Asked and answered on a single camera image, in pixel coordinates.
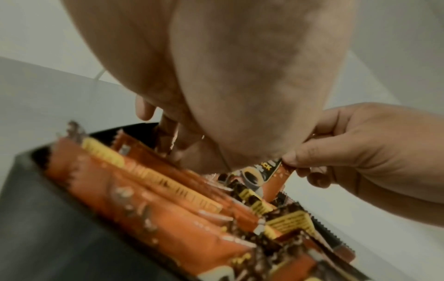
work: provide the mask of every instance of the hand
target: hand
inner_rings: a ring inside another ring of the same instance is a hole
[[[316,187],[337,183],[391,213],[444,226],[444,118],[375,103],[325,110],[283,157]]]
[[[163,109],[159,151],[179,123],[172,159],[213,173],[305,139],[348,48],[355,0],[63,3],[103,66],[139,95],[137,115]]]

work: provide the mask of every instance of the skin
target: skin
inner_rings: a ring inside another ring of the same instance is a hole
[[[281,157],[321,115],[355,0],[63,0],[103,66],[164,110],[158,151],[198,173]]]
[[[375,103],[323,112],[283,157],[316,187],[339,184],[396,215],[444,226],[444,118]]]

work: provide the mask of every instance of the fingernail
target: fingernail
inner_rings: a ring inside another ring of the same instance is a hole
[[[296,151],[292,150],[290,152],[288,152],[287,154],[285,154],[284,156],[282,156],[282,161],[284,161],[286,164],[291,165],[291,166],[296,166]]]

